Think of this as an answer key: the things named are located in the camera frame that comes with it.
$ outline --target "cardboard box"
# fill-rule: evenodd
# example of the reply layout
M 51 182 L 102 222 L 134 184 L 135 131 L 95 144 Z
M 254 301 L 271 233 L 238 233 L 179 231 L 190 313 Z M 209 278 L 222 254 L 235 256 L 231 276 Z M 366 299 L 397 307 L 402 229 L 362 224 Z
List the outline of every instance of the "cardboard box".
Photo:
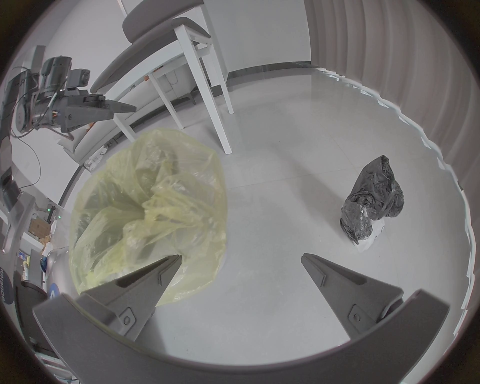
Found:
M 33 219 L 30 221 L 28 232 L 39 239 L 43 239 L 50 234 L 50 224 L 40 218 Z

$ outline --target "blue circular sticker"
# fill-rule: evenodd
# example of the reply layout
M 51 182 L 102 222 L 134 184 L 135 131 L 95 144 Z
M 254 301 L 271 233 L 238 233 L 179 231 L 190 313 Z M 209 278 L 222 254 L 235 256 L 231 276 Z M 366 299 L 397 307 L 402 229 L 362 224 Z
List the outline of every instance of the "blue circular sticker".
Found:
M 0 296 L 5 304 L 13 303 L 13 287 L 7 272 L 0 268 Z
M 54 297 L 60 296 L 60 290 L 57 284 L 52 283 L 50 288 L 48 288 L 48 298 L 53 299 Z

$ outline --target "translucent yellow trash bag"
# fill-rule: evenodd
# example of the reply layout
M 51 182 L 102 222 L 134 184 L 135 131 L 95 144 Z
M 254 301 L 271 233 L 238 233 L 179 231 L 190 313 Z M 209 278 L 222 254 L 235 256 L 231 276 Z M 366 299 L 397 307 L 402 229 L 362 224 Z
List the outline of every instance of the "translucent yellow trash bag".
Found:
M 180 254 L 182 265 L 158 304 L 183 299 L 215 278 L 226 221 L 216 153 L 180 131 L 144 133 L 78 194 L 70 231 L 73 282 L 82 292 Z

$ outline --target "white chair leg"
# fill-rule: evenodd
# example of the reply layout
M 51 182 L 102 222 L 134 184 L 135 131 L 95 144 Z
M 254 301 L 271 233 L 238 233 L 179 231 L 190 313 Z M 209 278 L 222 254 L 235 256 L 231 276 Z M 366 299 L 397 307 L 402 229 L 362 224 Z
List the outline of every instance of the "white chair leg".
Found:
M 113 115 L 113 121 L 118 125 L 123 134 L 129 139 L 132 143 L 137 138 L 137 134 L 133 131 L 132 127 L 121 118 L 118 114 Z
M 227 104 L 228 113 L 233 113 L 233 106 L 230 100 L 230 95 L 228 94 L 227 85 L 225 84 L 225 80 L 223 78 L 222 67 L 220 67 L 220 62 L 218 61 L 218 56 L 215 52 L 215 47 L 213 44 L 208 46 L 208 51 L 210 52 L 210 57 L 212 58 L 213 66 L 215 67 L 215 72 L 218 77 L 218 81 L 220 81 L 220 87 L 222 88 L 223 97 L 225 98 L 225 102 Z
M 208 85 L 207 78 L 205 77 L 205 73 L 202 69 L 197 53 L 195 51 L 195 48 L 193 47 L 190 37 L 188 36 L 185 26 L 181 25 L 175 28 L 175 34 L 177 35 L 177 39 L 183 50 L 183 54 L 187 59 L 187 63 L 190 67 L 190 70 L 192 71 L 193 78 L 197 83 L 198 90 L 200 91 L 205 106 L 207 107 L 208 114 L 212 119 L 213 126 L 215 127 L 218 138 L 220 139 L 223 150 L 228 155 L 232 153 L 232 149 L 230 148 L 227 135 L 225 134 L 225 130 L 223 129 L 222 120 L 220 118 L 220 114 L 218 113 L 215 100 L 213 99 L 212 90 Z
M 168 100 L 167 98 L 167 95 L 165 94 L 165 92 L 163 92 L 163 89 L 160 87 L 160 83 L 158 82 L 157 78 L 155 76 L 153 76 L 153 73 L 149 73 L 148 74 L 148 78 L 150 79 L 150 81 L 152 82 L 155 90 L 158 92 L 158 94 L 160 95 L 160 98 L 162 99 L 163 101 L 163 104 L 165 104 L 165 106 L 167 107 L 168 111 L 170 112 L 170 115 L 172 115 L 173 119 L 175 120 L 175 122 L 177 123 L 177 126 L 179 129 L 183 129 L 183 125 L 182 123 L 180 122 L 180 119 L 179 119 L 179 116 L 177 115 L 177 112 L 175 111 L 172 103 L 170 103 L 170 100 Z

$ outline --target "black border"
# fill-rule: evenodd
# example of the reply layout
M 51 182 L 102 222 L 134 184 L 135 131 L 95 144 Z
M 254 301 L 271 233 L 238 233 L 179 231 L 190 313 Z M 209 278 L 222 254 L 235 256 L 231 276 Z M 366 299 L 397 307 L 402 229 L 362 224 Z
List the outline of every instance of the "black border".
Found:
M 480 77 L 480 1 L 420 0 L 432 9 L 449 30 Z M 54 0 L 0 1 L 0 69 L 5 68 L 17 47 Z M 56 380 L 30 352 L 0 305 L 0 382 L 54 384 Z M 461 339 L 423 384 L 480 383 L 480 310 Z

